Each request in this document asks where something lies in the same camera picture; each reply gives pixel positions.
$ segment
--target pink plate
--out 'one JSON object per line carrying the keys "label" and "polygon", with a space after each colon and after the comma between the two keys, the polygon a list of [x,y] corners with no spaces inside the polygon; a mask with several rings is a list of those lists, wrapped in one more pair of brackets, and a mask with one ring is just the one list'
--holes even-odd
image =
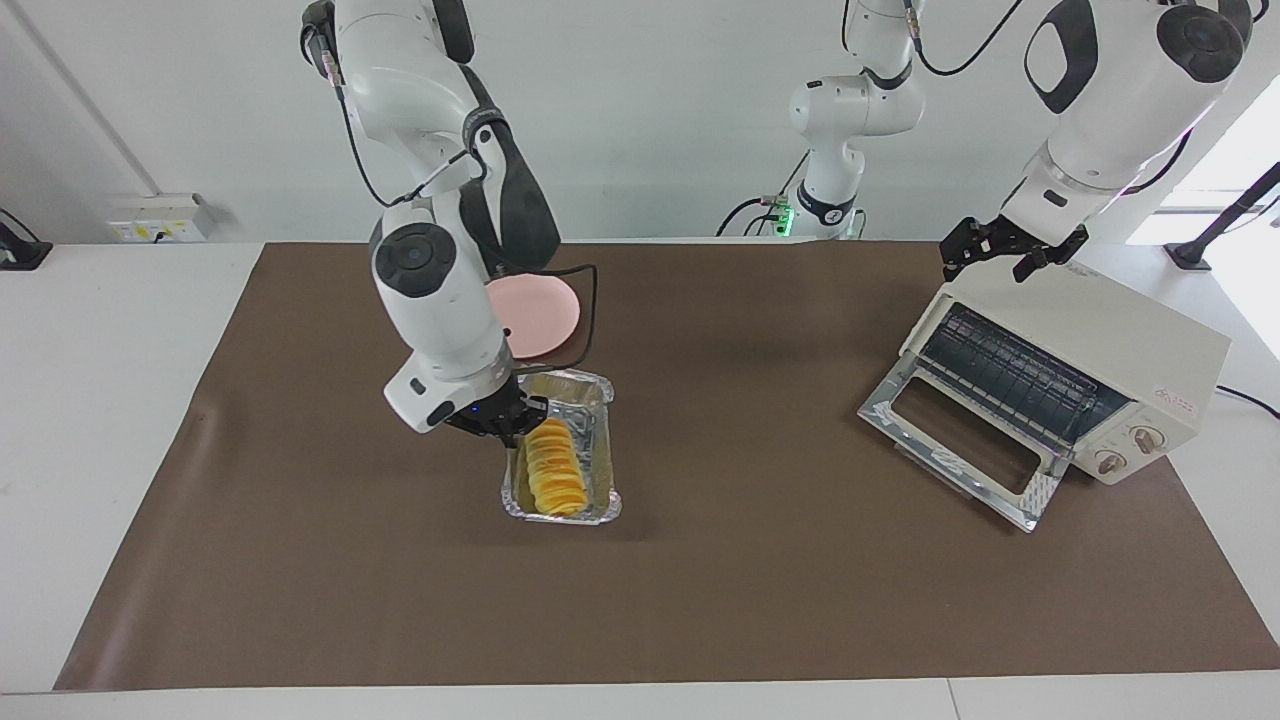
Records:
{"label": "pink plate", "polygon": [[507,343],[517,360],[564,345],[582,315],[577,293],[559,278],[513,275],[489,283],[488,290],[498,322],[511,331]]}

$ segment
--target black mount base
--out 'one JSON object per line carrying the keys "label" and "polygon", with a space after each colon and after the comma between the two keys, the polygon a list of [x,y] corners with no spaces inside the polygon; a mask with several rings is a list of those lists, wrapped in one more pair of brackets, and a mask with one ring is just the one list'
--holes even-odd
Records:
{"label": "black mount base", "polygon": [[0,270],[35,270],[41,263],[45,261],[45,258],[49,258],[49,251],[54,249],[54,246],[47,242],[32,242],[29,245],[35,246],[35,255],[22,263],[0,260]]}
{"label": "black mount base", "polygon": [[1185,258],[1184,255],[1188,254],[1187,250],[1188,249],[1185,243],[1179,245],[1176,242],[1170,242],[1169,245],[1165,246],[1165,252],[1169,254],[1169,259],[1172,260],[1175,265],[1178,265],[1184,270],[1208,272],[1213,269],[1208,263],[1204,261],[1203,258],[1201,258],[1199,260],[1192,260],[1189,258]]}

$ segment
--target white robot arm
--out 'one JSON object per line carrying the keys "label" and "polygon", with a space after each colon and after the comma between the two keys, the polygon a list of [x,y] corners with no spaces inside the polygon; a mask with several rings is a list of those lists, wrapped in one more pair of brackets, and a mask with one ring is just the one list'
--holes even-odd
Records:
{"label": "white robot arm", "polygon": [[484,286],[545,268],[559,233],[507,120],[466,65],[474,45],[462,0],[320,1],[302,20],[303,51],[352,127],[397,150],[419,182],[394,202],[379,199],[387,211],[370,238],[378,292],[412,348],[387,400],[420,433],[449,424],[513,447],[547,418],[547,401],[521,393]]}
{"label": "white robot arm", "polygon": [[997,255],[1024,255],[1018,282],[1066,263],[1089,237],[1082,223],[1132,193],[1222,96],[1252,27],[1245,0],[1059,3],[1024,60],[1057,128],[1000,217],[966,218],[942,241],[946,279]]}
{"label": "white robot arm", "polygon": [[867,167],[854,141],[910,131],[924,114],[902,0],[855,0],[844,33],[861,73],[815,79],[791,97],[791,124],[810,147],[808,174],[788,197],[791,234],[844,236]]}

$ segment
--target table surface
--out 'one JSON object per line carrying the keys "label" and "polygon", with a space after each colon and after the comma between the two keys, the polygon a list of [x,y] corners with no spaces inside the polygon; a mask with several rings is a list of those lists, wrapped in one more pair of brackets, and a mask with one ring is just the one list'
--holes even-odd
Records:
{"label": "table surface", "polygon": [[[64,246],[0,277],[0,717],[1272,717],[1280,671],[541,688],[44,694],[61,667],[259,245]],[[1210,274],[1155,247],[1087,246],[1093,268],[1234,341],[1224,384],[1272,400],[1280,361]],[[1280,635],[1280,425],[1216,397],[1172,461]]]}

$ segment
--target brown tablecloth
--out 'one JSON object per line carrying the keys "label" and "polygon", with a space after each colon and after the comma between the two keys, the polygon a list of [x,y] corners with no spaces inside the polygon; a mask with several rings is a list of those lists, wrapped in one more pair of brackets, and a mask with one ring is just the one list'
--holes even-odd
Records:
{"label": "brown tablecloth", "polygon": [[58,688],[1280,667],[1167,462],[1076,475],[1024,536],[856,419],[940,284],[933,246],[558,263],[589,259],[614,524],[508,518],[497,441],[384,404],[407,350],[365,247],[270,246]]}

